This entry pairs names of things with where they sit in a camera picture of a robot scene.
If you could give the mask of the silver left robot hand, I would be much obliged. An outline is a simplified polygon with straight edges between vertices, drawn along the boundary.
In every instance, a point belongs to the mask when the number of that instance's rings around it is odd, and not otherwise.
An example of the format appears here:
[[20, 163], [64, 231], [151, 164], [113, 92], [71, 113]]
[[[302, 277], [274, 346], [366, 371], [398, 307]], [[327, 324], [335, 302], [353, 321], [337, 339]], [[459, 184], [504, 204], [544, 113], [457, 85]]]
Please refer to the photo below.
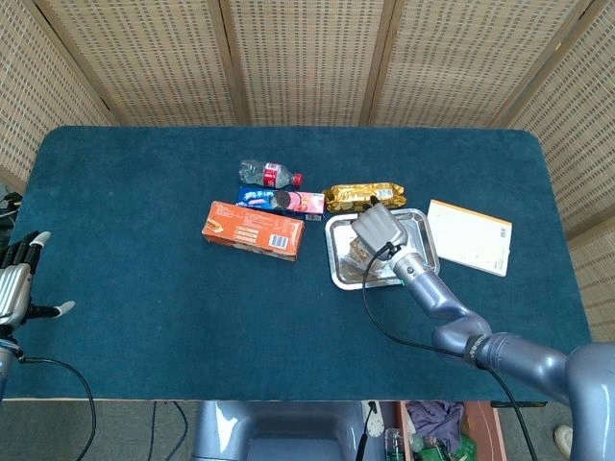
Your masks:
[[32, 319], [54, 319], [68, 313], [76, 303], [56, 306], [35, 304], [32, 284], [42, 249], [50, 231], [33, 231], [1, 249], [1, 340], [9, 341], [14, 332]]

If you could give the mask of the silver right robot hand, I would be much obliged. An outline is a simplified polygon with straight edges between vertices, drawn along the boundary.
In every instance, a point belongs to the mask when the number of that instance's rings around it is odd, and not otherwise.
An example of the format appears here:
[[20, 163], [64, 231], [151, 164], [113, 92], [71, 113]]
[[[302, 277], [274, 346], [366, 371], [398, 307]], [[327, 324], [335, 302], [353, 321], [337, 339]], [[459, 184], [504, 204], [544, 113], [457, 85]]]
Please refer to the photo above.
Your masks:
[[376, 196], [351, 225], [357, 238], [377, 259], [387, 261], [408, 244], [406, 228]]

